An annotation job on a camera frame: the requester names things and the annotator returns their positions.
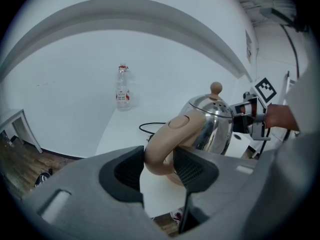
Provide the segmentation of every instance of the chrome surface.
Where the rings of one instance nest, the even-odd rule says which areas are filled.
[[[197,150],[224,155],[231,140],[234,125],[233,118],[205,112],[192,106],[190,103],[184,105],[180,115],[183,115],[190,110],[201,111],[206,118],[206,124],[191,146]]]
[[[213,100],[206,95],[193,97],[189,103],[199,110],[214,114],[220,117],[232,118],[233,114],[229,105],[223,100]]]

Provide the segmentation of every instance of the bottle label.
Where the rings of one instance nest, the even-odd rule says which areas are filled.
[[[127,102],[130,100],[130,92],[129,90],[126,92],[123,89],[119,89],[116,92],[115,99],[117,102]]]

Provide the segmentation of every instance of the stainless steel kettle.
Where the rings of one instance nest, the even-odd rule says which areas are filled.
[[[254,130],[251,132],[243,127],[243,133],[254,133],[256,140],[264,139],[261,134],[264,134],[262,123],[266,108],[257,96],[246,92],[244,102],[230,107],[219,97],[223,89],[221,83],[212,83],[210,89],[210,94],[191,98],[179,115],[164,124],[151,138],[144,152],[144,162],[150,172],[156,175],[173,174],[172,151],[177,146],[224,155],[230,144],[235,117],[252,116],[252,104],[255,104],[258,121],[252,124]],[[260,135],[257,134],[259,129],[262,129]]]

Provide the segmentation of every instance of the kettle handle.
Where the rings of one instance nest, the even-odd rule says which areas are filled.
[[[144,151],[144,163],[155,175],[172,174],[173,163],[164,163],[168,154],[206,124],[203,112],[192,110],[164,124],[150,139]]]

